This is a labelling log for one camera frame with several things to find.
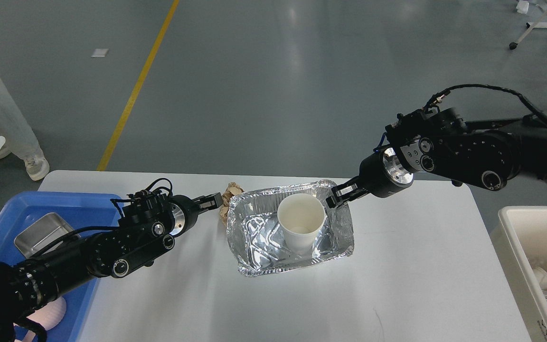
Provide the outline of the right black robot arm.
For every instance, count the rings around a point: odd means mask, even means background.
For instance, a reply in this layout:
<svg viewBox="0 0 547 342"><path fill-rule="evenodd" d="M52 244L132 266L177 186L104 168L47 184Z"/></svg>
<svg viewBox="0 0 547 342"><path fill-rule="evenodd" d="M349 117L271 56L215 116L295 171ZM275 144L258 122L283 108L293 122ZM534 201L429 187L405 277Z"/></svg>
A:
<svg viewBox="0 0 547 342"><path fill-rule="evenodd" d="M522 117L465 121L453 108L441 110L456 89L476 87L514 95L528 109ZM461 84L447 87L423 107L387 125L359 173L337 185L328 208L371 194L387 198L409 188L415 173L426 172L497 192L519 175L547 183L547 115L521 93L507 87Z"/></svg>

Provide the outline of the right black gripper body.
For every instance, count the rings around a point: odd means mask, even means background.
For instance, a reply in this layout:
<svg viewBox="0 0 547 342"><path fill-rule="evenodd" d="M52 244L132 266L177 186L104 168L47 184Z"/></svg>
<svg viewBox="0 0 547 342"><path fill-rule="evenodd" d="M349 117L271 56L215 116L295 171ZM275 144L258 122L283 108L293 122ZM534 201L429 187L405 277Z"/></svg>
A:
<svg viewBox="0 0 547 342"><path fill-rule="evenodd" d="M412 185L413 174L391 147L374 152L359 165L359 187L376 197L387 198Z"/></svg>

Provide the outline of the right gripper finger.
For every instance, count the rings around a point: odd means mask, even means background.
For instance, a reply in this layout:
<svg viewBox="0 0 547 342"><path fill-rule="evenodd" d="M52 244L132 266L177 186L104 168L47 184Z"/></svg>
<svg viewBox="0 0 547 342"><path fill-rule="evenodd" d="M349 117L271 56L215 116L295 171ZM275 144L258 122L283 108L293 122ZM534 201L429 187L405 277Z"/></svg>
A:
<svg viewBox="0 0 547 342"><path fill-rule="evenodd" d="M365 189L354 189L347 193L341 193L339 189L332 189L331 195L326 198L326 206L330 209L338 208L347 202L358 200L368 194L369 192Z"/></svg>
<svg viewBox="0 0 547 342"><path fill-rule="evenodd" d="M338 198L358 198L363 193L364 189L359 184L359 177L353 177L333 188L333 194Z"/></svg>

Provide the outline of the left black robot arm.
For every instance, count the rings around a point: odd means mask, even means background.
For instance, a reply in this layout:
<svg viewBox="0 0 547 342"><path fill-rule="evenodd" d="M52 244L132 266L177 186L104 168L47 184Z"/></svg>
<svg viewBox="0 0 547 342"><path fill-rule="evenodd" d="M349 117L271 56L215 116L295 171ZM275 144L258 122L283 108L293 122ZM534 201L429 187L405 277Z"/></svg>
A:
<svg viewBox="0 0 547 342"><path fill-rule="evenodd" d="M15 339L15 325L45 342L46 329L31 314L95 278L123 278L152 266L200 214L223 203L219 192L191 199L156 182L111 202L120 214L117 227L80 228L14 266L0 262L0 342Z"/></svg>

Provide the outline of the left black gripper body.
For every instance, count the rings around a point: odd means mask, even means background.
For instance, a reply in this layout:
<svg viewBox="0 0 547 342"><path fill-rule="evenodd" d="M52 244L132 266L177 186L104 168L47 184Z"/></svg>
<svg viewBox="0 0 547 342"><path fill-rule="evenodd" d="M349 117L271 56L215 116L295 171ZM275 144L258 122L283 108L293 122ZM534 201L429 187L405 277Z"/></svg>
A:
<svg viewBox="0 0 547 342"><path fill-rule="evenodd" d="M173 237L179 237L194 227L199 217L200 207L184 195L174 195L171 197L170 203L174 218L173 229L170 234Z"/></svg>

